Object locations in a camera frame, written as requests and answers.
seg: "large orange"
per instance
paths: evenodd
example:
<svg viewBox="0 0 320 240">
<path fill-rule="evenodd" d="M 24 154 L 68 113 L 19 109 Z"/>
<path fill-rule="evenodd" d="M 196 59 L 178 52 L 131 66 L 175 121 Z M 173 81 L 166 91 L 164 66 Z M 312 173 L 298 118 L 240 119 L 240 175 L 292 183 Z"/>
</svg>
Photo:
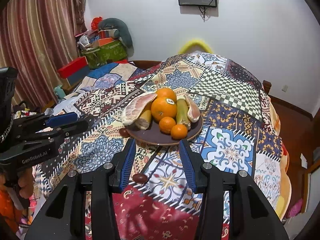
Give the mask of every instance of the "large orange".
<svg viewBox="0 0 320 240">
<path fill-rule="evenodd" d="M 157 122 L 166 116 L 174 118 L 177 114 L 177 106 L 170 98 L 156 98 L 151 105 L 151 114 Z"/>
<path fill-rule="evenodd" d="M 160 131 L 170 134 L 171 128 L 176 125 L 176 121 L 172 117 L 164 117 L 159 122 Z"/>
<path fill-rule="evenodd" d="M 160 88 L 156 91 L 159 98 L 170 98 L 175 103 L 177 102 L 177 95 L 176 93 L 170 88 Z"/>
<path fill-rule="evenodd" d="M 185 138 L 188 134 L 188 129 L 184 124 L 176 124 L 171 128 L 171 137 L 175 140 L 181 140 Z"/>
</svg>

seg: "curtain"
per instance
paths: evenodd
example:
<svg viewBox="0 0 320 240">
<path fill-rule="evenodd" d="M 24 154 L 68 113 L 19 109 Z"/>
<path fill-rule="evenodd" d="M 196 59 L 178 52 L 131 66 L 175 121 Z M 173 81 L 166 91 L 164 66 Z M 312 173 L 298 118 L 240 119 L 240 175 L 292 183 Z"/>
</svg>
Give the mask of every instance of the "curtain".
<svg viewBox="0 0 320 240">
<path fill-rule="evenodd" d="M 0 67 L 19 70 L 13 104 L 56 101 L 57 70 L 78 57 L 85 0 L 10 0 L 0 14 Z"/>
</svg>

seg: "brown plate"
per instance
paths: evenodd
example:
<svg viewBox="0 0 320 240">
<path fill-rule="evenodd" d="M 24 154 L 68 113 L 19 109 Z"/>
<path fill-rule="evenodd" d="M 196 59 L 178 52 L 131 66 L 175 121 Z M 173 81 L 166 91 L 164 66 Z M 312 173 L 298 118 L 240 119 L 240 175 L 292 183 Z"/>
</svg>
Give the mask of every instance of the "brown plate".
<svg viewBox="0 0 320 240">
<path fill-rule="evenodd" d="M 187 140 L 192 140 L 201 132 L 203 125 L 202 116 L 195 123 L 191 123 L 191 129 L 188 131 Z M 127 132 L 131 137 L 138 141 L 145 142 L 151 145 L 170 146 L 179 144 L 179 140 L 172 139 L 170 134 L 164 134 L 160 131 L 159 124 L 153 119 L 147 130 L 140 130 L 135 124 L 126 126 Z"/>
</svg>

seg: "plate of fruit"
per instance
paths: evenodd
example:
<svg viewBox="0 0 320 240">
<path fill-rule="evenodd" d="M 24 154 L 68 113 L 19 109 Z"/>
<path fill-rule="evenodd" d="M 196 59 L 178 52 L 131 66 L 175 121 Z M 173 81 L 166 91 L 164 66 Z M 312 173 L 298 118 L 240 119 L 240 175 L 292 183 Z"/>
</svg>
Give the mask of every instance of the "plate of fruit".
<svg viewBox="0 0 320 240">
<path fill-rule="evenodd" d="M 203 126 L 197 104 L 188 95 L 177 98 L 170 88 L 137 96 L 125 107 L 121 120 L 131 137 L 159 146 L 192 140 Z"/>
</svg>

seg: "plastic bag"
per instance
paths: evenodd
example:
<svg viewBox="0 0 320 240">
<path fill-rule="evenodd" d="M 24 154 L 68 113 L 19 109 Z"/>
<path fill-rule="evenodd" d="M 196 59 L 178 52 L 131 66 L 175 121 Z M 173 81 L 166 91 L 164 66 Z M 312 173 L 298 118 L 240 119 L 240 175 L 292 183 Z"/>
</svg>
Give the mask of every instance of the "plastic bag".
<svg viewBox="0 0 320 240">
<path fill-rule="evenodd" d="M 102 21 L 102 17 L 95 17 L 91 22 L 91 29 L 98 30 L 98 23 Z"/>
</svg>

